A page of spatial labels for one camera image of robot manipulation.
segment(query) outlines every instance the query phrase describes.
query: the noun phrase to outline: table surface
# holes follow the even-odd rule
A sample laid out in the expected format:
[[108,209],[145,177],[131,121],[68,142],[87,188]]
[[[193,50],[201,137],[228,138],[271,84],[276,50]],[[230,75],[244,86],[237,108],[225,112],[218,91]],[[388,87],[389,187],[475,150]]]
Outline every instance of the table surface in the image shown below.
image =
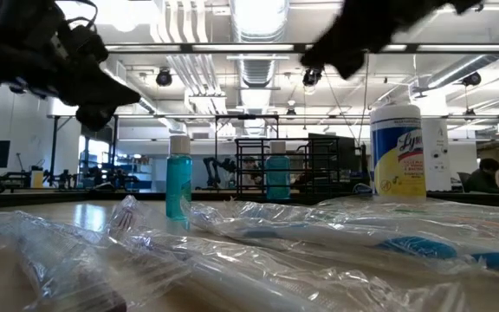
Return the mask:
[[[116,201],[61,203],[21,206],[18,207],[18,210],[26,211],[51,221],[72,224],[92,231],[101,231],[111,217],[115,204],[117,204]],[[148,204],[161,211],[165,210],[164,202],[150,202]],[[4,208],[0,211],[14,210],[17,209]],[[195,234],[192,233],[192,235],[213,237],[211,234],[195,231]],[[369,276],[379,276],[387,280],[387,282],[400,287],[420,287],[433,283],[431,279],[424,278],[424,276],[402,276],[355,264],[344,263],[340,266],[339,264],[336,263],[333,266],[341,270],[362,270]],[[499,278],[471,276],[470,278],[462,278],[461,282],[466,289],[472,311],[499,311]],[[15,256],[9,252],[0,250],[0,311],[21,310],[25,305],[32,303],[34,299],[35,293],[26,277],[20,271]],[[148,302],[145,307],[136,309],[136,311],[139,310],[158,310],[161,312],[217,311],[216,308],[206,301],[193,296],[188,289],[182,286],[175,287],[166,295]]]

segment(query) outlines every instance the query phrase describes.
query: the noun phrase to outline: blue liquid bottle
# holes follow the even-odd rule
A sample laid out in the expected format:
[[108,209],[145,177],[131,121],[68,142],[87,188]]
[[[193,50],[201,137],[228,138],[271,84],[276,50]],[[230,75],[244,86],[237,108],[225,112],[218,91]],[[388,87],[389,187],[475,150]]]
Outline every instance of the blue liquid bottle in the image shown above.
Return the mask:
[[166,216],[172,220],[186,220],[180,203],[191,202],[190,137],[173,135],[166,162]]
[[[285,141],[271,141],[271,153],[286,153]],[[290,198],[290,159],[288,156],[273,155],[265,161],[266,169],[275,169],[266,173],[267,199]]]

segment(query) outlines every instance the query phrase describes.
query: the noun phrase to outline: lysol label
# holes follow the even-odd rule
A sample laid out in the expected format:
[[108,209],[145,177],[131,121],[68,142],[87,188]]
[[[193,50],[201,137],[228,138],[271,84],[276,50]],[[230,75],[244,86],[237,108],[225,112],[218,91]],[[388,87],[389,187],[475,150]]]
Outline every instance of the lysol label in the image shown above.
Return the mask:
[[391,196],[424,196],[421,120],[379,120],[371,125],[371,130],[375,192]]

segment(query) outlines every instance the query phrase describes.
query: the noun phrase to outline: lysol wipes container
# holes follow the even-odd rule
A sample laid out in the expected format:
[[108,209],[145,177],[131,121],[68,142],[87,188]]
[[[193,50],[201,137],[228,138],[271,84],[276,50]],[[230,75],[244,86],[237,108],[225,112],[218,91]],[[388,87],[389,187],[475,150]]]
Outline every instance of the lysol wipes container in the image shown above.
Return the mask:
[[374,189],[391,201],[426,198],[421,110],[385,106],[371,113]]

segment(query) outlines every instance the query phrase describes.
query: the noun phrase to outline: white bottle cap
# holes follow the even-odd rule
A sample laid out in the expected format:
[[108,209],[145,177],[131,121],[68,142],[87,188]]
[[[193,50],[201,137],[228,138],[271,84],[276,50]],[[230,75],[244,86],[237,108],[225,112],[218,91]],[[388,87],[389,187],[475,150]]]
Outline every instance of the white bottle cap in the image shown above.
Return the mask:
[[169,154],[190,155],[190,137],[187,135],[172,135],[169,141]]
[[286,153],[286,141],[270,141],[271,153]]

